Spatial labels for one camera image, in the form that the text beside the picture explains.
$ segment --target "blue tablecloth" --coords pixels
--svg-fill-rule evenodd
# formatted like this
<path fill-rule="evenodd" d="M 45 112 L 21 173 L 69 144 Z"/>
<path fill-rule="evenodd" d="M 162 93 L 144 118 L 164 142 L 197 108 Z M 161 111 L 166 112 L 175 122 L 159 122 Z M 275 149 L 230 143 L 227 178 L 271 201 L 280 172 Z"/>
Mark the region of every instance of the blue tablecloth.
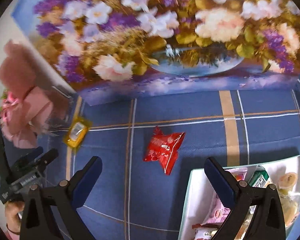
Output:
<path fill-rule="evenodd" d="M 62 143 L 65 131 L 40 138 L 46 151 L 59 150 L 47 168 L 47 186 L 101 157 L 103 172 L 78 209 L 101 240 L 176 240 L 190 171 L 209 156 L 233 166 L 300 154 L 300 78 L 292 91 L 202 92 L 92 107 L 77 98 L 73 112 L 93 128 L 76 155 Z M 156 125 L 166 134 L 186 132 L 170 176 L 158 162 L 142 161 Z M 300 218 L 289 239 L 299 234 Z"/>

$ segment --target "yellow packet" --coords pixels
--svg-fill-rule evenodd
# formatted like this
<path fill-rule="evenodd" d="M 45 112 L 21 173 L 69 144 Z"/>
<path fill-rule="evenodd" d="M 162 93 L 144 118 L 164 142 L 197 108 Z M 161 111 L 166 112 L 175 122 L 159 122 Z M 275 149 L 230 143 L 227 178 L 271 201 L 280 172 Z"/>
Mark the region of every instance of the yellow packet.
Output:
<path fill-rule="evenodd" d="M 68 133 L 64 136 L 63 142 L 69 147 L 77 150 L 91 125 L 91 121 L 84 119 L 81 116 L 75 118 Z"/>

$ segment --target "screw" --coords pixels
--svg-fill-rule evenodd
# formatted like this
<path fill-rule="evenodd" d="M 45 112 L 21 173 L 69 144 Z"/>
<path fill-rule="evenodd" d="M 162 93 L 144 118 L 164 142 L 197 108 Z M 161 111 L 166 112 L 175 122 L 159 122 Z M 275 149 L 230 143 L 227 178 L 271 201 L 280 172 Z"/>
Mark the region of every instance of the screw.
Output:
<path fill-rule="evenodd" d="M 36 190 L 38 188 L 38 185 L 37 184 L 33 184 L 30 186 L 30 189 L 31 190 Z"/>
<path fill-rule="evenodd" d="M 68 181 L 64 179 L 64 180 L 60 181 L 59 185 L 60 185 L 61 187 L 65 187 L 65 186 L 68 185 Z"/>
<path fill-rule="evenodd" d="M 272 190 L 275 190 L 277 187 L 275 186 L 275 184 L 270 184 L 269 188 L 272 189 Z"/>
<path fill-rule="evenodd" d="M 244 181 L 244 180 L 240 180 L 240 181 L 239 181 L 239 185 L 240 185 L 241 187 L 246 187 L 246 186 L 248 185 L 248 183 L 247 183 L 246 181 Z"/>

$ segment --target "green package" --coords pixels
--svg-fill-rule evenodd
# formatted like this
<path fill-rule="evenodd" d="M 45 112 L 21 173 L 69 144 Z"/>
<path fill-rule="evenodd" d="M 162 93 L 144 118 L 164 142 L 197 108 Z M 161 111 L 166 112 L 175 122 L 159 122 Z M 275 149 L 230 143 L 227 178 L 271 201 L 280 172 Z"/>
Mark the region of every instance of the green package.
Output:
<path fill-rule="evenodd" d="M 251 187 L 266 187 L 269 184 L 270 177 L 268 173 L 263 171 L 255 171 L 252 178 L 249 180 L 249 185 Z"/>

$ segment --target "human hand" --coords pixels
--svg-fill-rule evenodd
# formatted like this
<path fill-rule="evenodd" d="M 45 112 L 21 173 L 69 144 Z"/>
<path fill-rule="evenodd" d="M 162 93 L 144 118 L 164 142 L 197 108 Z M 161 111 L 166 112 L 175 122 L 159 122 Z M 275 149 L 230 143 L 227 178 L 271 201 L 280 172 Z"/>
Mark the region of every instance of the human hand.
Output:
<path fill-rule="evenodd" d="M 21 220 L 18 212 L 23 211 L 25 203 L 23 201 L 7 202 L 5 204 L 4 214 L 7 220 L 8 230 L 14 233 L 20 232 Z"/>

